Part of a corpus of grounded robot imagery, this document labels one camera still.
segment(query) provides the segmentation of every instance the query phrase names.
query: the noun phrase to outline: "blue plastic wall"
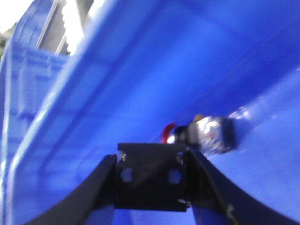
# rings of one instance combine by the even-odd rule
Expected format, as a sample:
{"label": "blue plastic wall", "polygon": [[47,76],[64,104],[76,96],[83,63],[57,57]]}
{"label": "blue plastic wall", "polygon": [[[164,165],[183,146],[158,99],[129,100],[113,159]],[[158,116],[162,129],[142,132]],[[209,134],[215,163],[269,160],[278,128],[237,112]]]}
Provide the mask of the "blue plastic wall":
{"label": "blue plastic wall", "polygon": [[7,172],[66,56],[36,49],[52,0],[35,0],[18,22],[0,63],[0,212],[5,216]]}
{"label": "blue plastic wall", "polygon": [[[49,209],[117,143],[158,142],[198,113],[235,118],[237,150],[211,162],[300,221],[299,24],[296,1],[105,2],[18,146],[6,223]],[[87,224],[211,224],[204,212],[110,208]]]}

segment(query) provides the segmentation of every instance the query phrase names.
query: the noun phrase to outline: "screw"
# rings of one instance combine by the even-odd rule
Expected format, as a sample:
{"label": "screw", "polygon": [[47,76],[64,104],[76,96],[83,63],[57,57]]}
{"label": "screw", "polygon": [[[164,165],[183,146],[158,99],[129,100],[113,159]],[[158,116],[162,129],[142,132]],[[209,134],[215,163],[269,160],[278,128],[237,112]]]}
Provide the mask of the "screw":
{"label": "screw", "polygon": [[182,204],[185,204],[187,208],[191,207],[191,202],[190,201],[186,201],[184,199],[178,199],[178,201]]}
{"label": "screw", "polygon": [[126,160],[126,153],[125,152],[120,152],[120,157],[121,157],[121,161],[124,162]]}
{"label": "screw", "polygon": [[181,151],[177,153],[177,155],[176,155],[176,161],[179,164],[183,164],[183,153]]}

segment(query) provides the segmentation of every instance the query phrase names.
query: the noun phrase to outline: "sky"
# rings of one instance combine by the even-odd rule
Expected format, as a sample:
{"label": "sky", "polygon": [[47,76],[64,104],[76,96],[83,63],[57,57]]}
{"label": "sky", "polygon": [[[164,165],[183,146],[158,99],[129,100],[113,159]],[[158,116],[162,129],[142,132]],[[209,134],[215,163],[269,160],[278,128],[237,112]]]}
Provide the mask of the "sky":
{"label": "sky", "polygon": [[7,31],[15,22],[19,21],[32,1],[0,0],[0,32]]}

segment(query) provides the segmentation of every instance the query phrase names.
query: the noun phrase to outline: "red object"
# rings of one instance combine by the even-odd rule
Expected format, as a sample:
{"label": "red object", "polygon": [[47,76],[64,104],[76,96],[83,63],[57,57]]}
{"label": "red object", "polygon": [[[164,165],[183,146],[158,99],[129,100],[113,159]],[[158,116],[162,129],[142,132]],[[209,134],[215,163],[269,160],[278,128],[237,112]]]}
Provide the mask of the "red object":
{"label": "red object", "polygon": [[177,125],[175,123],[170,123],[168,124],[164,130],[163,130],[163,134],[162,134],[162,137],[161,137],[161,143],[168,143],[168,138],[169,138],[169,135],[170,135],[170,132],[175,128],[177,127]]}

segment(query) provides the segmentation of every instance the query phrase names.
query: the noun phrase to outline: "blue plastic bin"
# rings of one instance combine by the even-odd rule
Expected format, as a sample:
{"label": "blue plastic bin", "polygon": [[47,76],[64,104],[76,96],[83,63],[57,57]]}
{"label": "blue plastic bin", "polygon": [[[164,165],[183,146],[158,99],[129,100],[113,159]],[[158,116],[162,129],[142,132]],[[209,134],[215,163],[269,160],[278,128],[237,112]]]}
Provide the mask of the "blue plastic bin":
{"label": "blue plastic bin", "polygon": [[44,97],[67,57],[36,49],[53,1],[35,0],[17,24],[0,63],[1,217],[7,172]]}
{"label": "blue plastic bin", "polygon": [[[106,1],[7,168],[6,223],[49,209],[117,143],[159,142],[198,113],[235,118],[238,148],[209,160],[300,221],[299,37],[296,1]],[[222,224],[213,219],[107,209],[86,224]]]}

